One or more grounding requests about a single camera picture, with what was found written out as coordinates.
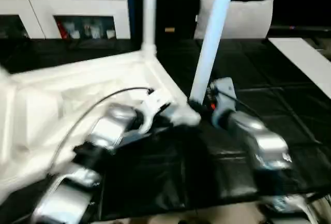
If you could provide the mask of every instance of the wire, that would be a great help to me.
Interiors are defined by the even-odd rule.
[[[263,121],[263,117],[261,115],[259,115],[257,113],[257,111],[255,111],[253,108],[251,108],[250,106],[248,106],[247,104],[245,104],[244,102],[240,101],[239,99],[228,95],[227,93],[220,91],[219,89],[217,89],[218,93],[221,93],[222,95],[229,97],[230,99],[234,100],[235,102],[239,103],[240,105],[242,105],[243,107],[245,107],[249,112],[251,112],[253,115],[255,115],[257,118],[259,118],[261,121]]]
[[[93,104],[92,106],[90,106],[82,115],[81,117],[79,117],[79,119],[75,122],[75,124],[70,128],[70,130],[67,132],[67,134],[65,135],[65,137],[63,138],[63,140],[61,141],[61,143],[58,145],[53,158],[51,160],[50,166],[48,167],[48,169],[46,170],[46,175],[51,175],[51,171],[53,170],[54,164],[56,162],[56,159],[58,158],[61,150],[63,149],[64,145],[66,144],[66,142],[68,141],[68,139],[70,138],[71,134],[73,133],[73,131],[77,128],[77,126],[80,124],[80,122],[85,119],[85,117],[96,107],[98,106],[100,103],[102,103],[103,101],[107,100],[110,97],[113,97],[114,95],[117,95],[119,93],[122,92],[126,92],[126,91],[132,91],[132,90],[136,90],[136,89],[145,89],[147,90],[149,93],[152,91],[151,88],[148,87],[131,87],[131,88],[124,88],[121,89],[119,91],[113,92],[103,98],[101,98],[99,101],[97,101],[95,104]]]

